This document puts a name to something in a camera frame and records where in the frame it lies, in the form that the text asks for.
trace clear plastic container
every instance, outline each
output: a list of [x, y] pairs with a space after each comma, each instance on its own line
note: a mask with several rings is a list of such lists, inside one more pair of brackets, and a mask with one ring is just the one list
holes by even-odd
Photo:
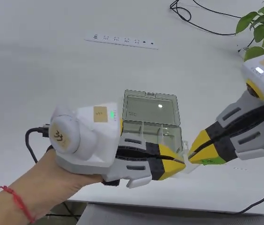
[[123, 132], [164, 144], [182, 154], [180, 115], [175, 95], [126, 90], [122, 118]]

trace red string bracelet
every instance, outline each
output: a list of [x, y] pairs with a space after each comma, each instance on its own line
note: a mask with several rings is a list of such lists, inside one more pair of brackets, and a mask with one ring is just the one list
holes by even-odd
[[0, 186], [0, 188], [13, 195], [14, 203], [17, 205], [18, 208], [20, 208], [23, 211], [23, 213], [28, 218], [30, 223], [34, 223], [35, 222], [35, 218], [33, 218], [32, 215], [30, 214], [28, 208], [23, 203], [21, 197], [18, 196], [13, 189], [8, 188], [7, 186]]

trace cable connector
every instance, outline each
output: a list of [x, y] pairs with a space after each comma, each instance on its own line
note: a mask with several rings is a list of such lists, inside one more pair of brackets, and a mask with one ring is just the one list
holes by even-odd
[[42, 126], [42, 136], [43, 137], [48, 137], [48, 129], [49, 129], [49, 124], [44, 124]]

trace electrical outlet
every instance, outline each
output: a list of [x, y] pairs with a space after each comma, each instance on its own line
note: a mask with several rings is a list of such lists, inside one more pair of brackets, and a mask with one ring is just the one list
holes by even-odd
[[139, 48], [158, 49], [152, 40], [142, 40], [139, 38], [119, 37], [114, 35], [92, 33], [85, 38], [86, 41], [101, 42], [114, 45], [126, 45]]

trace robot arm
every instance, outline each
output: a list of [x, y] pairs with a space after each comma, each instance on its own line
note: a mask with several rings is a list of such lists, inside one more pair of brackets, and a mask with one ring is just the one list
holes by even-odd
[[247, 91], [200, 132], [189, 152], [191, 163], [264, 157], [264, 55], [246, 61], [242, 70]]
[[59, 166], [72, 173], [101, 174], [106, 185], [117, 186], [120, 179], [127, 179], [127, 187], [135, 188], [185, 168], [182, 158], [168, 147], [122, 134], [116, 103], [76, 112], [57, 107], [48, 134]]

